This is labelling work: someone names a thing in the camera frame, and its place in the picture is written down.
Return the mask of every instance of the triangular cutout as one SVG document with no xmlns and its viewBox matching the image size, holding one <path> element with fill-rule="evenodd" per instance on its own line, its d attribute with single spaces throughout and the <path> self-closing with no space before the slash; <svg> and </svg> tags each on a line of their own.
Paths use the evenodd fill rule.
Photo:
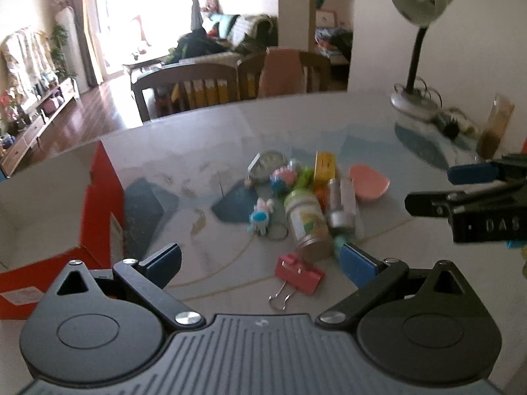
<svg viewBox="0 0 527 395">
<path fill-rule="evenodd" d="M 437 282 L 434 286 L 434 291 L 443 292 L 445 294 L 463 295 L 463 291 L 456 282 L 456 279 L 454 276 L 452 276 L 452 273 L 447 271 L 441 272 L 439 275 L 439 278 L 437 279 Z"/>
<path fill-rule="evenodd" d="M 71 272 L 59 289 L 58 295 L 79 294 L 88 291 L 79 272 Z"/>
</svg>

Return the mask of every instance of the yellow box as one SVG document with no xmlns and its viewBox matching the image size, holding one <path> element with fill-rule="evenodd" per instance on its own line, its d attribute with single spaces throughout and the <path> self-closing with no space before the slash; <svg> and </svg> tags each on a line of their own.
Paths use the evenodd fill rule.
<svg viewBox="0 0 527 395">
<path fill-rule="evenodd" d="M 315 175 L 313 177 L 313 187 L 326 187 L 329 180 L 335 178 L 335 155 L 333 153 L 323 153 L 317 151 L 315 159 Z"/>
</svg>

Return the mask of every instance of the transparent bottle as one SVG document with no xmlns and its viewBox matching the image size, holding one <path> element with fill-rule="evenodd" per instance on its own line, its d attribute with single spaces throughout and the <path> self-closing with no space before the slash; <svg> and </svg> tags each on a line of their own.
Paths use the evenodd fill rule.
<svg viewBox="0 0 527 395">
<path fill-rule="evenodd" d="M 476 147 L 479 156 L 485 160 L 494 157 L 494 153 L 496 153 L 496 150 L 500 146 L 501 139 L 505 134 L 513 111 L 514 104 L 507 97 L 497 93 L 494 98 L 491 114 L 487 120 L 487 125 L 483 129 L 478 146 Z"/>
</svg>

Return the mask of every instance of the pink plastic dish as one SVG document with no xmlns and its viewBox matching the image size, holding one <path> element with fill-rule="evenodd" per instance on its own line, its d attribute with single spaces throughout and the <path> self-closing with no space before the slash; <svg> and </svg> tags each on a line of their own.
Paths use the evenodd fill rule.
<svg viewBox="0 0 527 395">
<path fill-rule="evenodd" d="M 355 196 L 364 201 L 379 199 L 390 185 L 388 178 L 367 165 L 353 165 L 349 177 L 353 180 Z"/>
</svg>

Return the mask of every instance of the chair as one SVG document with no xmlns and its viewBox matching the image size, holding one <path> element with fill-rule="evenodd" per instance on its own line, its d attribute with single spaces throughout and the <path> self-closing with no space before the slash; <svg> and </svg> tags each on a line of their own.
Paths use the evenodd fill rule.
<svg viewBox="0 0 527 395">
<path fill-rule="evenodd" d="M 236 70 L 221 64 L 170 64 L 139 75 L 132 85 L 142 122 L 150 120 L 143 91 L 154 89 L 156 101 L 164 89 L 168 114 L 238 100 Z M 179 100 L 179 110 L 174 103 Z"/>
<path fill-rule="evenodd" d="M 260 73 L 264 68 L 265 52 L 251 55 L 238 61 L 238 84 L 242 100 L 258 96 Z M 300 64 L 307 68 L 307 93 L 317 92 L 314 89 L 313 71 L 319 78 L 318 92 L 326 92 L 329 86 L 331 63 L 322 55 L 300 52 Z"/>
</svg>

